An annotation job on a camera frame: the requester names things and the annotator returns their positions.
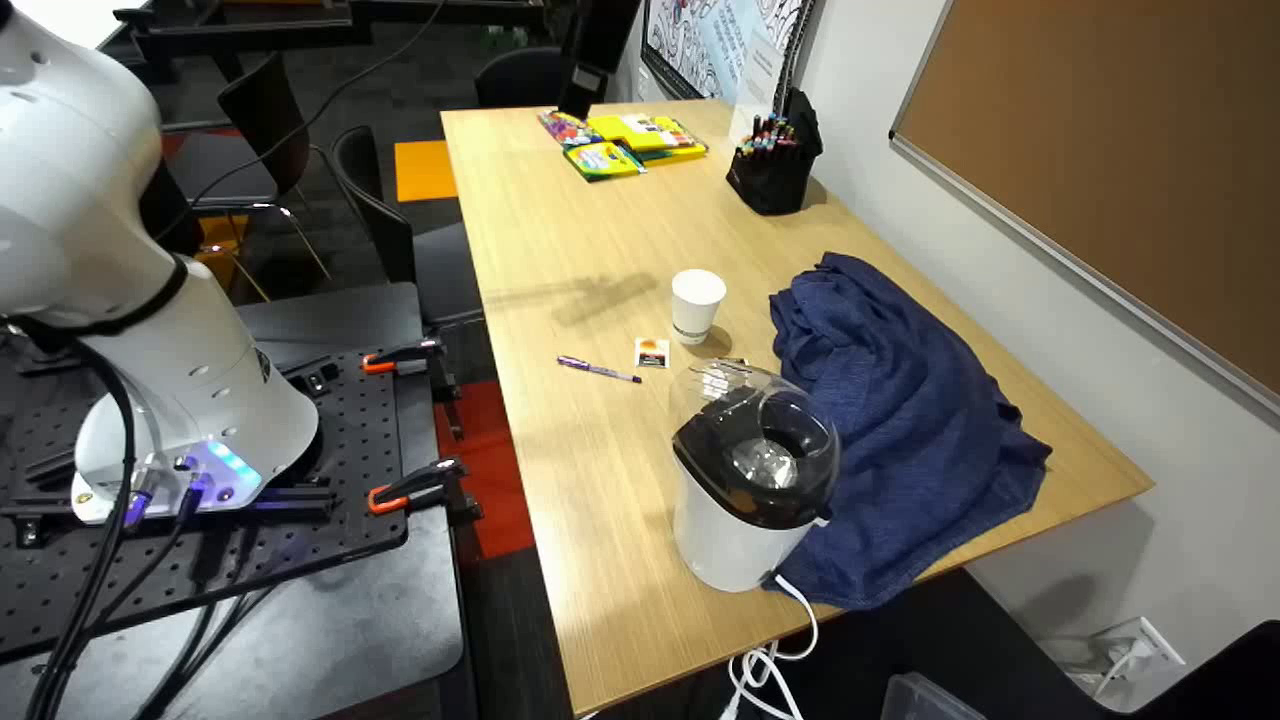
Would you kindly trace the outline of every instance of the clamp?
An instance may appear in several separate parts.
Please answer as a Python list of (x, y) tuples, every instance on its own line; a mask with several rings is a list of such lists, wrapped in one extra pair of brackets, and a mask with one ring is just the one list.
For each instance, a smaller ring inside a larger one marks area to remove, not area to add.
[(390, 354), (363, 354), (362, 374), (363, 376), (423, 376), (432, 359), (439, 359), (446, 346), (438, 337)]
[(466, 476), (466, 466), (454, 458), (439, 458), (429, 470), (418, 470), (393, 486), (370, 489), (363, 512), (390, 516), (390, 512), (448, 503), (448, 519), (480, 519), (480, 507), (477, 500), (466, 496), (459, 476)]

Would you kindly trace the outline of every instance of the black cable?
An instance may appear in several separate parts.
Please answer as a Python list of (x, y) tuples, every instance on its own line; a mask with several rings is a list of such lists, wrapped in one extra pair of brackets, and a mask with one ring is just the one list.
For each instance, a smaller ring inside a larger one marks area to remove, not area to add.
[(209, 657), (235, 634), (235, 626), (272, 596), (272, 588), (258, 591), (258, 596), (239, 596), (234, 605), (234, 611), (224, 618), (224, 626), (209, 638), (209, 643), (200, 647), (211, 609), (205, 605), (196, 634), (189, 638), (183, 652), (167, 663), (164, 682), (152, 690), (152, 696), (143, 699), (143, 707), (136, 713), (136, 720), (162, 720), (164, 707), (175, 699), (175, 691), (209, 663)]
[(209, 180), (209, 183), (189, 201), (189, 208), (175, 214), (175, 220), (158, 236), (158, 244), (164, 244), (164, 236), (175, 234), (175, 230), (196, 214), (196, 204), (200, 204), (211, 190), (222, 190), (224, 180), (234, 180), (234, 175), (239, 175), (239, 172), (250, 172), (250, 170), (258, 170), (258, 163), (265, 163), (267, 156), (277, 156), (294, 135), (307, 131), (348, 89), (363, 83), (363, 82), (378, 76), (381, 70), (390, 70), (390, 63), (395, 63), (401, 57), (410, 57), (414, 43), (438, 26), (438, 18), (446, 13), (446, 4), (448, 4), (448, 0), (438, 0), (432, 18), (429, 18), (401, 48), (393, 48), (383, 61), (378, 61), (378, 63), (370, 63), (363, 73), (342, 82), (342, 83), (320, 101), (320, 107), (316, 107), (307, 119), (300, 119), (294, 131), (284, 131), (272, 149), (265, 149), (265, 151), (258, 151), (253, 160), (245, 160), (245, 163), (222, 172), (218, 180)]
[(189, 643), (175, 652), (175, 661), (167, 663), (164, 682), (152, 690), (152, 696), (147, 696), (143, 707), (136, 713), (140, 720), (143, 720), (143, 718), (162, 718), (164, 704), (175, 696), (175, 691), (171, 691), (171, 682), (175, 682), (175, 677), (189, 670), (189, 661), (196, 657), (196, 647), (200, 647), (200, 641), (205, 641), (205, 634), (209, 634), (209, 626), (211, 626), (211, 611), (218, 611), (218, 605), (205, 605), (205, 609), (200, 609), (200, 622), (196, 622)]
[(175, 541), (183, 537), (189, 519), (196, 516), (200, 507), (200, 489), (189, 489), (183, 500), (182, 500), (182, 512), (171, 516), (171, 529), (164, 537), (164, 546), (158, 549), (158, 557), (116, 591), (116, 601), (110, 601), (100, 611), (96, 611), (96, 626), (104, 626), (162, 565), (164, 557), (175, 549)]
[(104, 579), (112, 571), (112, 560), (116, 560), (116, 549), (119, 549), (119, 537), (123, 537), (123, 512), (128, 512), (128, 496), (132, 496), (132, 466), (136, 466), (136, 429), (132, 429), (132, 406), (128, 406), (128, 388), (123, 379), (116, 376), (116, 369), (96, 358), (89, 346), (72, 346), (75, 354), (89, 358), (89, 369), (100, 376), (100, 386), (110, 388), (110, 397), (116, 402), (119, 407), (119, 424), (123, 424), (123, 460), (119, 460), (119, 491), (116, 491), (116, 503), (110, 512), (110, 529), (104, 529), (104, 541), (96, 549), (96, 560), (94, 560), (94, 571), (82, 588), (82, 601), (72, 609), (72, 622), (67, 629), (59, 634), (45, 673), (39, 673), (39, 684), (31, 691), (31, 704), (30, 704), (30, 720), (54, 720), (65, 690), (67, 690), (67, 677), (75, 670), (75, 657), (83, 647), (83, 629), (89, 629), (89, 611), (96, 605), (96, 596), (104, 591)]

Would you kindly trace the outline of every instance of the marker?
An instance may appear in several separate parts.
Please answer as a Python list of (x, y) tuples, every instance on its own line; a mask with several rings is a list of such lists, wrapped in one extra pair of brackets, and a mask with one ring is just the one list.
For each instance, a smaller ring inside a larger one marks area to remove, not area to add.
[(593, 376), (607, 376), (607, 379), (624, 379), (624, 386), (644, 386), (642, 376), (628, 376), (628, 374), (617, 374), (617, 369), (602, 369), (602, 364), (589, 364), (582, 358), (556, 358), (562, 369), (577, 369), (577, 374), (593, 374)]

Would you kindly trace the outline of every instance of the folded fabric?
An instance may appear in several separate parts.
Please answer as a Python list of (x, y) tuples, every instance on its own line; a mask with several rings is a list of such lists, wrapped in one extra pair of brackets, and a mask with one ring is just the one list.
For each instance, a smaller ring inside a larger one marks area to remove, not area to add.
[(1047, 446), (969, 346), (872, 263), (827, 253), (771, 296), (771, 323), (785, 379), (839, 433), (827, 525), (780, 565), (805, 596), (876, 609), (1034, 507)]

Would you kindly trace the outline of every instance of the bulletin board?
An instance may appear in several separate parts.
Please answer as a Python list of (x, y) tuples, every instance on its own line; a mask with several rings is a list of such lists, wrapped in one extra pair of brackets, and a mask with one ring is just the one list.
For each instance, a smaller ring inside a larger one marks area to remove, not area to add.
[(893, 143), (1276, 424), (1276, 36), (1276, 0), (951, 0)]

